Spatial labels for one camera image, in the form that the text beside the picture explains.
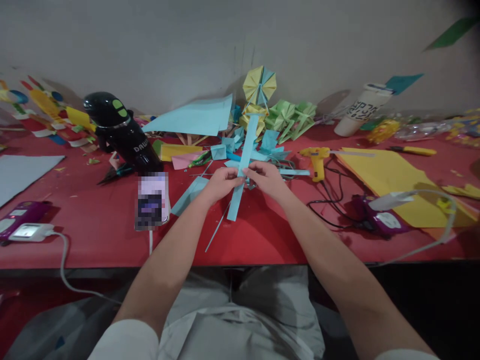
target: person's right hand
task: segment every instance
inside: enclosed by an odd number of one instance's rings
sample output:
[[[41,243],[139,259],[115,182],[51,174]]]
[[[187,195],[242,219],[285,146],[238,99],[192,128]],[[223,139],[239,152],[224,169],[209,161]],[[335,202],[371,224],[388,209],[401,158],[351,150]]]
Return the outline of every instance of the person's right hand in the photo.
[[[280,196],[290,192],[275,165],[264,161],[254,161],[243,169],[247,178],[253,180],[260,190],[270,195],[276,201]]]

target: red table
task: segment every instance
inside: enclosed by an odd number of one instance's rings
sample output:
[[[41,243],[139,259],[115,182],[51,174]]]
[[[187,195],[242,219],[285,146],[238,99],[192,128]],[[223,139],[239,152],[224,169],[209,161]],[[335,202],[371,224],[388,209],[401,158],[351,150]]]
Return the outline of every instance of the red table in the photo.
[[[333,133],[333,127],[317,126],[296,141],[287,141],[283,145],[295,155],[307,147],[364,148],[364,135],[341,138]],[[107,172],[110,164],[109,154],[95,152],[82,156],[80,149],[65,149],[48,138],[35,138],[22,132],[6,132],[1,142],[9,148],[2,154],[51,156],[66,155],[57,168],[51,170],[24,192],[20,193],[0,209],[0,217],[6,215],[19,202],[28,200],[47,200],[58,207],[54,214],[44,222],[58,226],[56,230],[66,234],[71,240],[66,266],[68,268],[110,268],[140,267],[148,257],[148,232],[134,231],[134,208],[137,198],[137,177],[131,175],[114,183],[97,186]],[[377,146],[385,149],[391,141]],[[461,148],[442,140],[432,139],[413,143],[415,146],[436,149],[438,154],[424,157],[413,154],[403,156],[418,169],[425,170],[427,176],[439,185],[463,186],[470,183],[480,187],[480,180],[473,175],[474,162],[479,159],[477,150]],[[96,157],[101,163],[87,165],[89,157]],[[208,170],[211,174],[221,167],[224,161],[215,161]],[[339,166],[332,162],[332,167]],[[174,171],[171,163],[165,163],[169,172],[169,194],[172,205],[180,198],[194,177],[201,174],[205,166]],[[456,170],[463,177],[458,177],[451,170]],[[338,175],[327,172],[326,183],[334,194],[338,194]],[[342,179],[345,192],[344,203],[354,194],[363,190],[352,179]],[[307,176],[289,182],[291,190],[304,202],[325,199],[324,190],[314,184]],[[195,266],[245,266],[262,264],[304,264],[302,252],[285,215],[269,197],[259,189],[245,190],[238,211],[237,221],[224,219],[213,242],[205,253],[222,214],[228,205],[227,196],[213,206],[205,220],[193,264]],[[480,208],[480,202],[466,200],[467,203]],[[347,224],[329,205],[319,204],[323,216],[331,222]],[[172,215],[168,224],[154,232],[154,245],[168,231],[177,217]],[[468,230],[447,244],[439,245],[406,261],[437,261],[480,258],[478,233]],[[383,262],[403,255],[411,250],[429,244],[433,239],[419,229],[396,235],[386,241],[361,230],[343,230],[337,232],[344,243],[363,262]],[[0,269],[39,269],[58,268],[62,255],[63,242],[58,237],[49,237],[41,243],[13,243],[0,248]]]

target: white plastic cup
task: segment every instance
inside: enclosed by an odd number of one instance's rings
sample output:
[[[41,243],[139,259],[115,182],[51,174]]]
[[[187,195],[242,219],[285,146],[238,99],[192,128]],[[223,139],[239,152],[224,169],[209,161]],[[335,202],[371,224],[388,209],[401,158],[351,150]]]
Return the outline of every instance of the white plastic cup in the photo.
[[[394,94],[394,91],[384,84],[368,83],[363,88],[365,91],[350,106],[346,115],[333,130],[335,134],[343,137],[355,134]]]

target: black bottle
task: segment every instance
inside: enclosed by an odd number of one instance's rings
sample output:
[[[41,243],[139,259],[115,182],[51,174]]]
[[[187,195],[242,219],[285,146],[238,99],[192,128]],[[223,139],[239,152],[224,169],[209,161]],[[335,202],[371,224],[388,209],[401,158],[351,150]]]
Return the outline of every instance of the black bottle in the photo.
[[[83,107],[97,128],[100,149],[114,150],[141,176],[162,172],[164,165],[134,120],[134,113],[109,92],[94,92],[83,99]]]

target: blurred phone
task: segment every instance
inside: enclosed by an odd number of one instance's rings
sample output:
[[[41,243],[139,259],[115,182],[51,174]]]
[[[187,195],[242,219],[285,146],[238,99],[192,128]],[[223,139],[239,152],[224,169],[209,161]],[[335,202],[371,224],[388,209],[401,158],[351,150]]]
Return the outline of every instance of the blurred phone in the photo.
[[[165,224],[170,215],[169,174],[153,172],[138,183],[135,230],[154,230]]]

